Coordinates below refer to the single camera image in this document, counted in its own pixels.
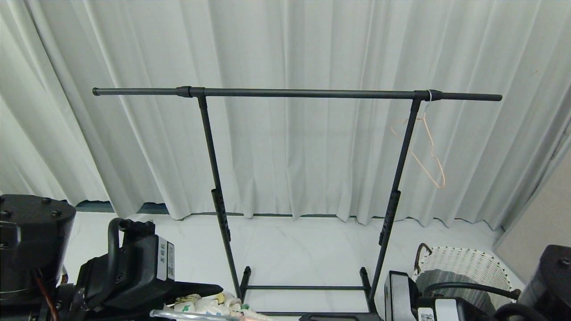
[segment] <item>white label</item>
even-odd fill
[[[167,280],[167,240],[163,239],[160,236],[159,238],[159,245],[157,248],[157,255],[156,255],[156,278],[159,280],[166,281]]]
[[[438,320],[460,321],[458,308],[454,299],[436,299],[434,303]]]
[[[168,244],[168,261],[167,261],[167,277],[171,280],[175,279],[175,246]]]
[[[432,308],[419,308],[419,321],[434,321]]]

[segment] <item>black garment rack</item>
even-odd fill
[[[412,131],[415,126],[416,116],[419,112],[420,103],[422,101],[438,101],[438,100],[461,100],[461,101],[500,101],[501,95],[494,94],[466,94],[466,93],[443,93],[438,90],[415,90],[415,91],[377,91],[377,90],[300,90],[300,89],[223,89],[223,88],[204,88],[182,86],[177,88],[116,88],[116,89],[100,89],[93,88],[93,94],[99,95],[176,95],[185,98],[197,98],[202,115],[202,124],[206,135],[206,144],[208,146],[208,155],[210,156],[210,165],[212,166],[212,175],[214,176],[215,189],[212,190],[212,198],[216,208],[216,216],[220,232],[222,233],[222,241],[226,250],[226,258],[230,266],[232,274],[232,282],[236,296],[244,302],[247,290],[358,290],[365,292],[367,307],[369,312],[377,314],[375,306],[375,291],[379,284],[379,277],[385,254],[387,253],[387,245],[391,236],[391,229],[395,220],[396,209],[399,204],[400,191],[399,183],[403,174],[404,161],[407,157],[408,148],[411,142]],[[359,271],[361,276],[361,286],[256,286],[250,285],[250,275],[252,270],[250,266],[244,269],[242,282],[238,283],[238,275],[236,266],[234,265],[234,257],[230,247],[230,228],[226,217],[226,209],[224,208],[224,198],[222,196],[222,187],[220,185],[220,174],[218,173],[218,164],[216,162],[216,154],[214,152],[214,141],[212,140],[212,130],[210,128],[210,119],[208,118],[208,106],[206,97],[291,97],[291,98],[353,98],[353,99],[410,99],[412,100],[411,112],[408,117],[407,128],[404,134],[403,145],[400,150],[399,162],[396,167],[395,180],[391,189],[391,195],[387,205],[383,229],[379,236],[379,245],[381,246],[375,274],[372,284],[369,284],[367,270],[362,267]],[[306,312],[260,312],[266,315],[303,315]]]

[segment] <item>clothes hanger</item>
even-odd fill
[[[432,175],[428,172],[428,170],[426,169],[426,167],[424,167],[424,165],[422,164],[422,162],[419,160],[419,158],[416,156],[415,152],[413,152],[410,147],[408,149],[409,153],[411,153],[411,155],[416,159],[416,162],[420,165],[420,167],[424,170],[424,172],[428,175],[428,177],[431,179],[432,183],[434,183],[434,185],[436,185],[437,188],[442,189],[446,186],[446,176],[444,175],[444,169],[442,168],[442,163],[440,163],[440,159],[434,154],[434,141],[432,140],[432,135],[430,134],[430,129],[428,128],[428,124],[427,124],[427,120],[426,120],[426,116],[427,116],[427,109],[428,106],[430,106],[430,104],[432,103],[432,92],[430,91],[430,89],[428,90],[428,94],[430,95],[430,100],[428,101],[428,104],[426,105],[426,107],[424,107],[424,113],[422,118],[416,118],[417,121],[422,121],[424,124],[424,128],[427,130],[428,133],[428,139],[430,140],[430,145],[431,145],[431,150],[430,150],[430,155],[432,158],[434,158],[436,160],[436,162],[438,163],[438,167],[440,168],[440,174],[442,175],[442,185],[438,184],[436,182],[436,180],[432,177]],[[406,124],[408,122],[408,118],[405,119],[402,124]],[[395,129],[393,129],[393,126],[391,126],[391,132],[395,135],[396,138],[400,139],[401,141],[403,140],[401,137],[399,137],[399,135],[395,132]]]

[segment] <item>gray fabric in basket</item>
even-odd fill
[[[423,271],[416,279],[416,285],[419,287],[420,292],[423,292],[424,289],[430,285],[443,282],[478,284],[468,276],[439,269]],[[439,296],[463,298],[489,315],[493,315],[494,312],[496,312],[489,294],[484,291],[470,290],[466,288],[443,288],[442,290],[432,292],[431,295],[436,296],[436,294]]]

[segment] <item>white marble floor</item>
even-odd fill
[[[113,217],[115,214],[110,213],[77,213],[65,257],[72,282],[84,262],[106,253],[107,224]],[[138,214],[131,219],[152,219],[156,233],[175,245],[177,280],[215,283],[234,291],[215,216],[174,221],[167,215]],[[291,218],[229,216],[228,224],[238,276],[241,279],[243,269],[250,266],[250,284],[360,286],[361,266],[367,268],[372,279],[383,220],[374,219],[363,226],[337,218],[300,218],[294,222]],[[375,298],[379,314],[384,315],[382,289],[387,271],[411,274],[419,243],[475,248],[492,254],[492,246],[500,236],[500,231],[490,230],[484,222],[457,220],[450,228],[438,220],[428,227],[412,219],[396,222]],[[515,287],[522,288],[510,271],[508,275]],[[258,311],[367,310],[361,291],[250,290],[246,302]]]

